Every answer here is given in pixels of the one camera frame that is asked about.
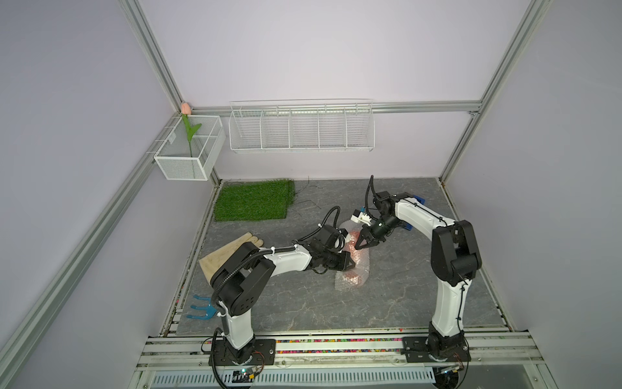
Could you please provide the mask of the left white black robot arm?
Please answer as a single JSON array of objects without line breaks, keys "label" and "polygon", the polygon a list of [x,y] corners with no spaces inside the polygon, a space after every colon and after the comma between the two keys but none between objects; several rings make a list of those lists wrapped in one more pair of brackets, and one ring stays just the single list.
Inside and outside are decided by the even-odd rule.
[{"label": "left white black robot arm", "polygon": [[221,318],[221,339],[214,349],[234,364],[253,360],[257,353],[251,309],[272,277],[289,272],[346,272],[356,267],[345,250],[348,231],[337,225],[341,208],[332,207],[317,228],[289,246],[257,248],[241,244],[209,280],[212,307]]}]

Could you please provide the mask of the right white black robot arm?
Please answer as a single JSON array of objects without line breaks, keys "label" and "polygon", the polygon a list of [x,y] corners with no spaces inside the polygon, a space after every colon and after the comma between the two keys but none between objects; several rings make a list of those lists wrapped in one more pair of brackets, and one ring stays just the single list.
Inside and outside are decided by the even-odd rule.
[{"label": "right white black robot arm", "polygon": [[468,290],[482,267],[472,223],[445,217],[406,192],[377,192],[374,178],[369,179],[365,191],[364,211],[355,211],[351,220],[361,225],[355,243],[358,251],[385,242],[403,224],[411,225],[431,241],[430,264],[437,277],[436,307],[427,340],[411,346],[411,350],[426,352],[434,361],[471,361],[463,313]]}]

